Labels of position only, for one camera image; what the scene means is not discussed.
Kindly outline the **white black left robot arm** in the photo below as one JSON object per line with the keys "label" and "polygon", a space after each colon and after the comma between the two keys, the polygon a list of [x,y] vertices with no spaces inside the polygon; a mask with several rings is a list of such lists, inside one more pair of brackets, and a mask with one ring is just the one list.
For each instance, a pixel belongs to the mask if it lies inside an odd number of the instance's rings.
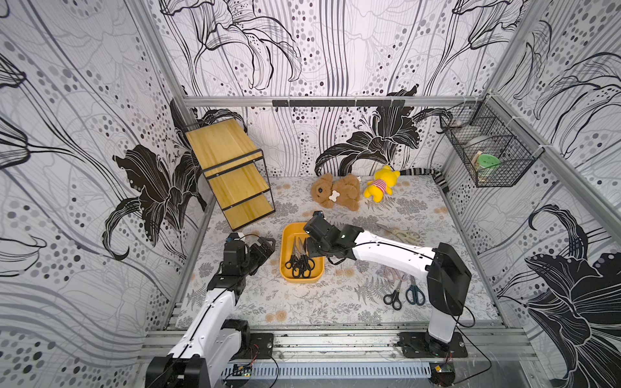
{"label": "white black left robot arm", "polygon": [[147,367],[145,387],[215,387],[229,361],[270,356],[273,336],[253,336],[246,320],[232,319],[246,281],[276,250],[276,241],[258,237],[252,245],[243,234],[226,239],[223,261],[208,284],[205,301],[189,328],[164,357]]}

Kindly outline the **beige kitchen scissors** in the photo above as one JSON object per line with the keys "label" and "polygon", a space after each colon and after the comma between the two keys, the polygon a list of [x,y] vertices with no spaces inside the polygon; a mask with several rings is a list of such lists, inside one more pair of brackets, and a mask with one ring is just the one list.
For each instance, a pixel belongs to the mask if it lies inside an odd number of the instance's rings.
{"label": "beige kitchen scissors", "polygon": [[410,245],[422,246],[424,239],[417,232],[401,231],[396,228],[390,228],[382,224],[378,224],[378,227],[385,233],[394,236],[397,240]]}

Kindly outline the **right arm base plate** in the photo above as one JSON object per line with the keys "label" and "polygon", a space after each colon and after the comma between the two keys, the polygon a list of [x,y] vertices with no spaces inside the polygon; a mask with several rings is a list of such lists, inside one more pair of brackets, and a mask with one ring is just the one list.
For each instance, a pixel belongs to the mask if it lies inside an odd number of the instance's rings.
{"label": "right arm base plate", "polygon": [[463,337],[454,333],[448,344],[434,339],[428,332],[406,331],[398,334],[397,345],[406,358],[467,358]]}

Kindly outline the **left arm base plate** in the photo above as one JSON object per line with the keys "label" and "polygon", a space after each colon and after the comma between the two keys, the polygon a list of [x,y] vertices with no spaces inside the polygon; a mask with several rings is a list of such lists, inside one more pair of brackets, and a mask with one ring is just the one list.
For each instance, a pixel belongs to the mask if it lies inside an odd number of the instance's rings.
{"label": "left arm base plate", "polygon": [[242,334],[242,343],[239,351],[232,360],[268,360],[273,355],[273,333],[247,333]]}

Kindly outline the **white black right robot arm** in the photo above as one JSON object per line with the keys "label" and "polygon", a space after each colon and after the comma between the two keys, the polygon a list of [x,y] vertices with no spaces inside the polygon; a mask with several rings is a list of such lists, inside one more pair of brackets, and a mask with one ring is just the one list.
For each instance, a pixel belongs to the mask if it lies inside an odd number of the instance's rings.
{"label": "white black right robot arm", "polygon": [[466,304],[472,273],[454,247],[440,243],[437,247],[418,247],[366,231],[359,226],[338,228],[330,224],[321,211],[304,226],[312,255],[344,260],[361,260],[381,264],[425,280],[425,295],[432,307],[427,328],[428,338],[448,345],[454,336],[458,318]]}

